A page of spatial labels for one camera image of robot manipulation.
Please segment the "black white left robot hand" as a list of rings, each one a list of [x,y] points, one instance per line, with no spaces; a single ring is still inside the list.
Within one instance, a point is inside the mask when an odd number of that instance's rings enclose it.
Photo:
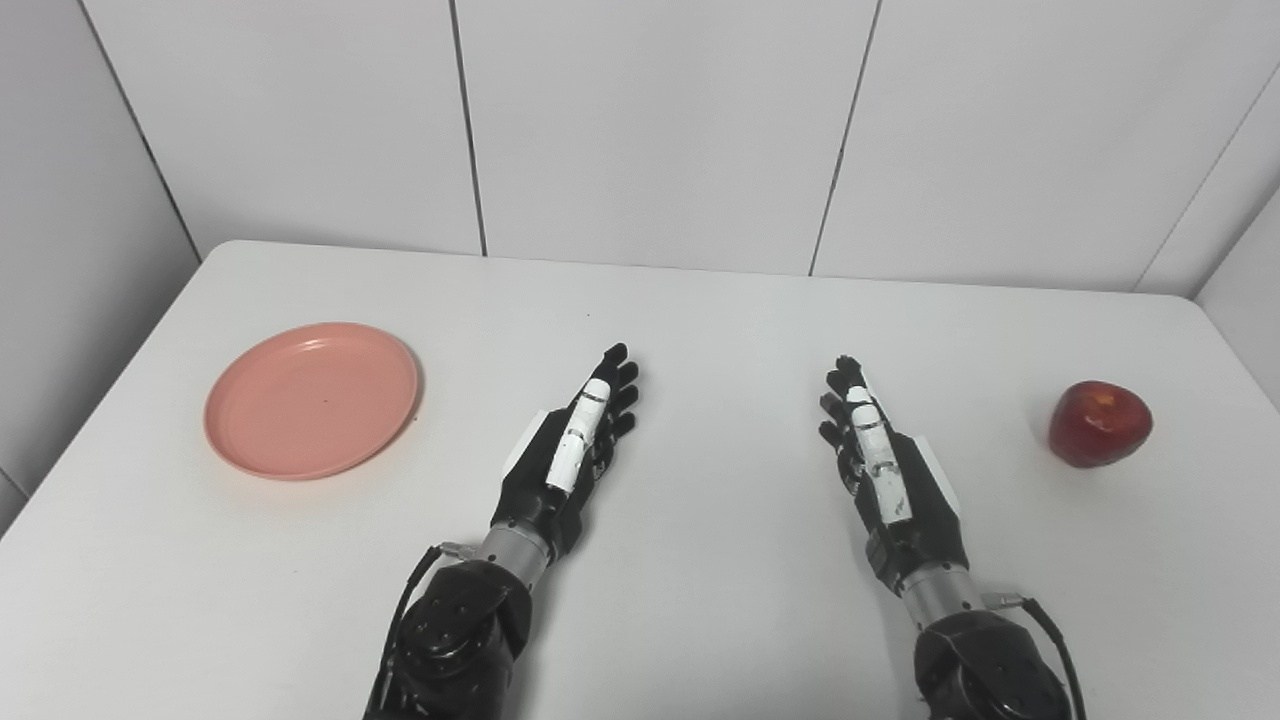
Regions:
[[[541,416],[504,473],[492,524],[534,533],[549,562],[572,551],[582,514],[614,461],[617,443],[636,425],[639,365],[617,343],[573,400]]]

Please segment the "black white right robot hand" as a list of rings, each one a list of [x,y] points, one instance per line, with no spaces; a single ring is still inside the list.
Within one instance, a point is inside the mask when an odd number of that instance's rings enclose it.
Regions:
[[[820,437],[832,447],[840,480],[867,529],[877,579],[900,594],[915,571],[969,569],[960,518],[916,438],[899,432],[869,387],[861,364],[836,359],[819,401]]]

